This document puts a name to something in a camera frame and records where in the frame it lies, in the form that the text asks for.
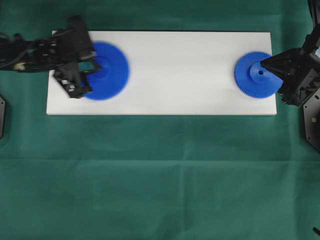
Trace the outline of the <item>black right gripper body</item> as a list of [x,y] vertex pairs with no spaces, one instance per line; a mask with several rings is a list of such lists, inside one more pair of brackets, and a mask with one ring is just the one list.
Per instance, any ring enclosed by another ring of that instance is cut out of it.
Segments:
[[299,107],[320,88],[320,49],[290,49],[285,52],[285,65],[288,69],[278,93],[284,104]]

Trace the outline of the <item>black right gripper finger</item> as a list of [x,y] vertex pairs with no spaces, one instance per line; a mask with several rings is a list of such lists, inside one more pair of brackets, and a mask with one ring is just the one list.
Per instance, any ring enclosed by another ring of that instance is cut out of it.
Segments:
[[303,54],[302,48],[292,48],[262,60],[260,65],[270,72],[296,73]]
[[265,67],[267,71],[267,85],[271,87],[282,87],[285,82],[285,74],[277,69]]

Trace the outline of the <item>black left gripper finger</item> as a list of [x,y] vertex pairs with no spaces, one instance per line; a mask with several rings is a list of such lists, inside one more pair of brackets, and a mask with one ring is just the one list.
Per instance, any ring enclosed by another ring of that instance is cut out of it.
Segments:
[[80,58],[77,62],[77,70],[80,73],[96,73],[102,69],[94,57]]
[[80,71],[77,62],[69,62],[57,66],[53,77],[70,98],[80,99],[92,91],[88,82],[88,75],[92,73],[93,69]]

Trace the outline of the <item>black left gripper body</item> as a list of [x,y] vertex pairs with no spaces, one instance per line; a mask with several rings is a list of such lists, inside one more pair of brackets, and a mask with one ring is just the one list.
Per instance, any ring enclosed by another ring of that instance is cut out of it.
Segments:
[[60,29],[45,40],[36,43],[33,56],[41,65],[61,65],[83,62],[95,57],[96,50],[88,28],[81,16],[68,19],[66,29]]

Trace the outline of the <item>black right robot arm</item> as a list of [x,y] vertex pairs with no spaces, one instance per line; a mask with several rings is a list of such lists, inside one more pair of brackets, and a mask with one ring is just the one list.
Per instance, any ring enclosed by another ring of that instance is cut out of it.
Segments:
[[320,88],[320,2],[309,0],[313,30],[302,47],[262,60],[260,65],[283,84],[277,91],[284,104],[301,106]]

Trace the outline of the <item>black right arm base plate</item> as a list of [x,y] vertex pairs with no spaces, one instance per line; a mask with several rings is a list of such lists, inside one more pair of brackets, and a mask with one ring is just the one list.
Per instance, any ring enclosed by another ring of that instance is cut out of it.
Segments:
[[304,129],[308,143],[320,151],[320,89],[303,105]]

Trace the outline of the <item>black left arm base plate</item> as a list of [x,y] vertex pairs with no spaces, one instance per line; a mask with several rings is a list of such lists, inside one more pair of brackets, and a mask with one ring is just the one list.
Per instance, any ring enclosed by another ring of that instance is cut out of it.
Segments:
[[4,134],[5,109],[6,102],[2,97],[0,97],[0,138],[2,138]]

